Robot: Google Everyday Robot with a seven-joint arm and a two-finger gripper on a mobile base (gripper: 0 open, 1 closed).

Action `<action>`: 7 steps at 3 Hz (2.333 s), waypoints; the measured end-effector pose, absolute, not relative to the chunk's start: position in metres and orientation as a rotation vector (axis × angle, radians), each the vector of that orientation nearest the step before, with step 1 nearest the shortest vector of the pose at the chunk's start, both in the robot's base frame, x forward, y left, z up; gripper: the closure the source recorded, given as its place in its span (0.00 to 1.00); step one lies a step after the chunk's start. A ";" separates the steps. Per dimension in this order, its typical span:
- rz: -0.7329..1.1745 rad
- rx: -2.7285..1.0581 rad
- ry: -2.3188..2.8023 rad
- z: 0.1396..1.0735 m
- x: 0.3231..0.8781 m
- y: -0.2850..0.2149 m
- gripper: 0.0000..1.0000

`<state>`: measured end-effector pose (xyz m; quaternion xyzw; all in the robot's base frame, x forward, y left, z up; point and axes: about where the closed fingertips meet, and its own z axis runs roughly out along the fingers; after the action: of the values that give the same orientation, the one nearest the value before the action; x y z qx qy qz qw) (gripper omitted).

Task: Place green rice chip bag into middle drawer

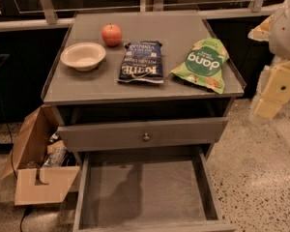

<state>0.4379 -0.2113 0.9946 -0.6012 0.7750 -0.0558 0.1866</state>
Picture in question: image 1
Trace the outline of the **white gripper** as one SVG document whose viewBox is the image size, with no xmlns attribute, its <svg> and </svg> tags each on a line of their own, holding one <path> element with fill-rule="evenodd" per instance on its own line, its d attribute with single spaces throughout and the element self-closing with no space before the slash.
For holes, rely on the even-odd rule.
<svg viewBox="0 0 290 232">
<path fill-rule="evenodd" d="M 269 42 L 272 54 L 290 60 L 290 0 L 284 0 L 274 15 L 268 16 L 247 35 L 257 42 Z M 272 119 L 290 101 L 290 61 L 275 65 L 261 93 L 254 114 Z"/>
</svg>

